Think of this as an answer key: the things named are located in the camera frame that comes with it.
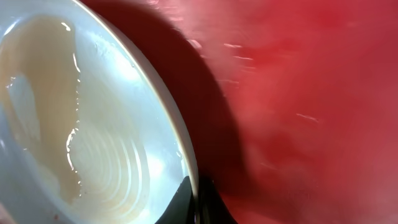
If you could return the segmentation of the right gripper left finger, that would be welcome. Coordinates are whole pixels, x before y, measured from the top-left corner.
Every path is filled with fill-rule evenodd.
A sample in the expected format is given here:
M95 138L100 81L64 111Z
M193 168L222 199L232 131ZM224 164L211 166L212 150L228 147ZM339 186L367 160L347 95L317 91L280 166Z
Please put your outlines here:
M186 176L155 224L195 224L194 202L190 179Z

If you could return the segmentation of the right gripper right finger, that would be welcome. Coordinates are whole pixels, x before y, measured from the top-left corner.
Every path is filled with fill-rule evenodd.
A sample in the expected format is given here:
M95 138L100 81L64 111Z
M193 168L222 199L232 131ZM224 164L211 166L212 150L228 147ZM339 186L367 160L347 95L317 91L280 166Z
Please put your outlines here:
M200 177L198 206L200 224L238 224L209 177Z

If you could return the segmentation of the white plate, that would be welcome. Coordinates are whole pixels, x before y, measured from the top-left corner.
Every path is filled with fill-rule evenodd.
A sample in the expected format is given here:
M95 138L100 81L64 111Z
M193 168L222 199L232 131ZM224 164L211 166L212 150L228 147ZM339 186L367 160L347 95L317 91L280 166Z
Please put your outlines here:
M1 0L1 222L156 223L192 142L144 54L80 1Z

